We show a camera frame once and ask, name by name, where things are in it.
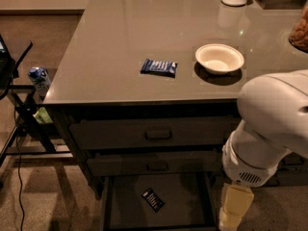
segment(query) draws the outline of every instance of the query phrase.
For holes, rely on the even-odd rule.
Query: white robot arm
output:
[[[223,190],[221,230],[236,230],[253,199],[250,187],[264,185],[286,155],[308,158],[308,70],[252,79],[240,91],[238,109],[243,120],[223,147],[222,162],[241,194]],[[245,203],[239,212],[231,206],[237,197]]]

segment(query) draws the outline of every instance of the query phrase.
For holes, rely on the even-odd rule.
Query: black cable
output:
[[[11,80],[11,83],[12,83],[12,94],[13,94],[13,77],[12,77],[12,80]],[[22,204],[22,201],[21,201],[21,194],[22,194],[22,189],[23,189],[23,182],[22,182],[22,178],[21,178],[21,174],[20,174],[20,169],[21,169],[21,151],[20,151],[20,146],[19,146],[19,139],[20,137],[18,136],[18,128],[19,128],[19,124],[18,124],[18,120],[17,120],[17,117],[16,117],[16,101],[14,102],[14,112],[13,112],[13,118],[14,118],[14,123],[15,123],[15,126],[17,127],[17,130],[16,130],[16,147],[17,147],[17,150],[18,150],[18,178],[19,178],[19,183],[20,183],[20,188],[19,188],[19,194],[18,194],[18,201],[19,201],[19,206],[20,206],[20,209],[21,209],[21,212],[22,212],[22,217],[21,217],[21,222],[20,222],[20,231],[23,230],[23,223],[24,223],[24,219],[25,219],[25,210],[23,208],[23,204]]]

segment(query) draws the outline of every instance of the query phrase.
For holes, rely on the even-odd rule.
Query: candy bar wrapper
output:
[[[176,67],[177,63],[175,62],[154,61],[146,59],[142,66],[141,73],[150,73],[175,78]]]

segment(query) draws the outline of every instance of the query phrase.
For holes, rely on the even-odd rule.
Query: white bowl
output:
[[[213,74],[225,74],[244,65],[244,57],[235,48],[225,44],[206,44],[195,52],[196,60]]]

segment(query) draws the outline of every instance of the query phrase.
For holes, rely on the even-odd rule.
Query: concrete floor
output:
[[[56,69],[78,24],[79,16],[0,16],[0,33],[4,39],[26,38],[34,46],[19,67],[18,84],[30,84],[31,66]],[[13,105],[0,101],[0,146],[14,126]],[[36,143],[29,139],[24,142]],[[18,157],[8,156],[0,167],[0,230],[20,230]],[[98,230],[100,201],[68,154],[63,158],[22,156],[22,203],[24,230],[75,231]],[[213,197],[219,204],[220,184]],[[308,187],[263,187],[253,190],[255,200],[239,231],[302,231],[308,227]]]

